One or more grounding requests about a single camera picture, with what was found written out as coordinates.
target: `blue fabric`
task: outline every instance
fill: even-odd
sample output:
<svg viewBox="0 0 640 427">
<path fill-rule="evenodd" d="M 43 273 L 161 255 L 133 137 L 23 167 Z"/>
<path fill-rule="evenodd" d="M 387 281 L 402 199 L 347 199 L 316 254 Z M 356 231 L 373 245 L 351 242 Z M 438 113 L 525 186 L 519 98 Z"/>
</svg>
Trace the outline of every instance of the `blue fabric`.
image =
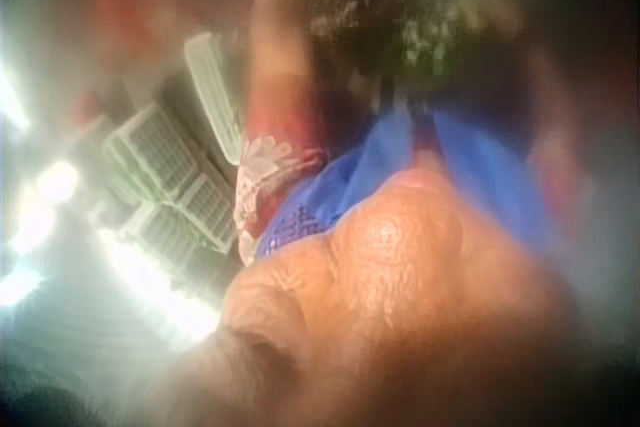
<svg viewBox="0 0 640 427">
<path fill-rule="evenodd" d="M 330 162 L 289 194 L 262 235 L 256 258 L 310 233 L 332 228 L 351 207 L 373 194 L 413 158 L 416 126 L 424 115 L 381 117 L 356 147 Z M 525 159 L 486 131 L 444 113 L 432 114 L 454 184 L 477 208 L 493 215 L 534 252 L 545 249 L 551 222 Z"/>
</svg>

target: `cheek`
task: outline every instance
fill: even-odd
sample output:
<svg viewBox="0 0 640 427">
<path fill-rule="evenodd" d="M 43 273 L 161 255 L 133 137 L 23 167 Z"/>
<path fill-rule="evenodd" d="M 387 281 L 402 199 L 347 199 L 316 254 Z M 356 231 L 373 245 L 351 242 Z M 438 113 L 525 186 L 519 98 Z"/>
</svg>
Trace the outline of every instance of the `cheek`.
<svg viewBox="0 0 640 427">
<path fill-rule="evenodd" d="M 336 253 L 351 263 L 440 263 L 462 245 L 462 223 L 449 199 L 421 189 L 373 196 L 349 213 L 334 234 Z"/>
</svg>

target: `blurry background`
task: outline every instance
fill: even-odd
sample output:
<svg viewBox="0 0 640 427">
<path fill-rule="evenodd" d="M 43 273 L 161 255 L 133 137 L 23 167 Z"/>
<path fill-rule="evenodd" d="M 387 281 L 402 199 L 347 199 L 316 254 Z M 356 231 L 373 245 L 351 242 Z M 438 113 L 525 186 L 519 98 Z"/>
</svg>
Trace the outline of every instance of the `blurry background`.
<svg viewBox="0 0 640 427">
<path fill-rule="evenodd" d="M 374 113 L 401 96 L 462 100 L 528 145 L 514 23 L 542 41 L 577 99 L 591 178 L 567 270 L 589 332 L 625 365 L 638 332 L 635 0 L 515 1 L 516 15 L 507 0 L 311 0 L 319 81 Z M 29 415 L 68 405 L 77 425 L 130 423 L 154 373 L 215 329 L 240 268 L 231 211 L 250 6 L 2 0 L 8 415 L 44 425 Z"/>
</svg>

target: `bright light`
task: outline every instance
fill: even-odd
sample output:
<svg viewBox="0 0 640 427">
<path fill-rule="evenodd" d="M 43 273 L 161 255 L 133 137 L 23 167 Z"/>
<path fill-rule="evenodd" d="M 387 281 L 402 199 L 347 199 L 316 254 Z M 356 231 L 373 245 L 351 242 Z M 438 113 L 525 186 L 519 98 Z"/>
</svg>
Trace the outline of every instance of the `bright light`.
<svg viewBox="0 0 640 427">
<path fill-rule="evenodd" d="M 53 232 L 56 212 L 44 200 L 32 199 L 20 212 L 18 232 L 11 240 L 11 247 L 24 255 L 40 246 Z"/>
<path fill-rule="evenodd" d="M 31 126 L 4 66 L 0 67 L 0 111 L 21 131 L 26 131 Z"/>
<path fill-rule="evenodd" d="M 37 180 L 40 194 L 53 205 L 68 201 L 78 186 L 78 171 L 69 162 L 56 162 Z"/>
<path fill-rule="evenodd" d="M 0 305 L 12 307 L 33 292 L 42 281 L 42 276 L 28 269 L 11 272 L 0 281 Z"/>
<path fill-rule="evenodd" d="M 113 268 L 127 285 L 182 334 L 196 342 L 216 329 L 218 313 L 204 302 L 171 290 L 169 276 L 139 246 L 118 241 L 108 230 L 100 230 L 99 236 Z"/>
</svg>

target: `white grille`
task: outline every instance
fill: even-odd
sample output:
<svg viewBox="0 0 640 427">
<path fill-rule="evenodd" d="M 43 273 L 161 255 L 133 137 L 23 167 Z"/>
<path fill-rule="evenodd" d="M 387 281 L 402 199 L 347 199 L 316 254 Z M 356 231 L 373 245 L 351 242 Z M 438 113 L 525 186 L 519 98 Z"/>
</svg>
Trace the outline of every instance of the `white grille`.
<svg viewBox="0 0 640 427">
<path fill-rule="evenodd" d="M 116 135 L 168 199 L 178 198 L 198 171 L 180 135 L 155 104 L 118 128 Z"/>
<path fill-rule="evenodd" d="M 242 120 L 237 108 L 231 105 L 221 74 L 223 61 L 219 40 L 210 32 L 197 35 L 185 43 L 184 55 L 220 147 L 227 160 L 238 165 L 243 144 Z"/>
<path fill-rule="evenodd" d="M 182 276 L 198 247 L 187 219 L 169 206 L 144 203 L 124 226 L 124 230 L 164 264 L 174 277 Z"/>
<path fill-rule="evenodd" d="M 178 206 L 218 251 L 229 252 L 235 238 L 233 206 L 228 195 L 209 177 L 200 174 Z"/>
</svg>

